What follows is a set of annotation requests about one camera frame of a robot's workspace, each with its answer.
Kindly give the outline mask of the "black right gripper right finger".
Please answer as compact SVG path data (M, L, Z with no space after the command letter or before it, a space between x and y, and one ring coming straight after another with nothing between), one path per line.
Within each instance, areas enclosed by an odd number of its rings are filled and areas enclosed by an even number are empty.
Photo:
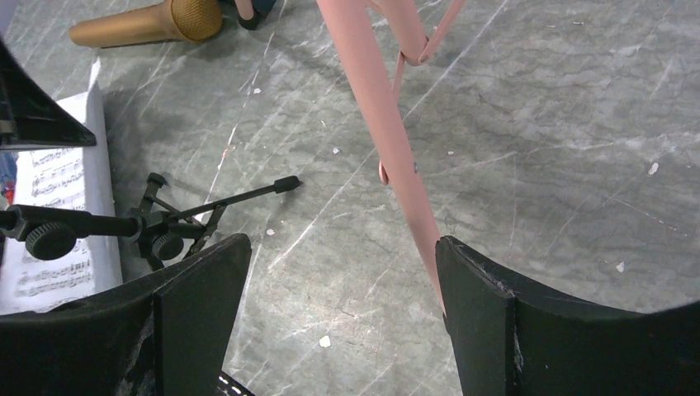
M463 394L698 394L698 303L654 313L596 304L452 236L436 260Z

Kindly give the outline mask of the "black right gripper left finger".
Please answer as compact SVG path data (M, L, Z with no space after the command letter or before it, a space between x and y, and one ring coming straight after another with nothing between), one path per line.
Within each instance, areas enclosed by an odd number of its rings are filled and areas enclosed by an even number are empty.
M2 394L215 394L251 256L237 233L46 313L2 316Z

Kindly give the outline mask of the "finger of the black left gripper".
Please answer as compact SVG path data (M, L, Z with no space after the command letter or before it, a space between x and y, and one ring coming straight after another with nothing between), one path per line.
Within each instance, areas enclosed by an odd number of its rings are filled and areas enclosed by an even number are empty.
M92 147L95 134L30 78L1 44L1 150Z

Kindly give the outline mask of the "pink perforated music stand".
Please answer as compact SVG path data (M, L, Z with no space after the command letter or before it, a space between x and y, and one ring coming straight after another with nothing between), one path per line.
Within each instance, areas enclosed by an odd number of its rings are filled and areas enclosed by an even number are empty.
M318 7L380 157L380 175L392 186L415 245L437 293L441 291L435 249L440 238L399 110L404 66L430 59L463 8L454 1L432 36L426 36L412 1L320 1ZM389 78L367 9L384 16L399 47Z

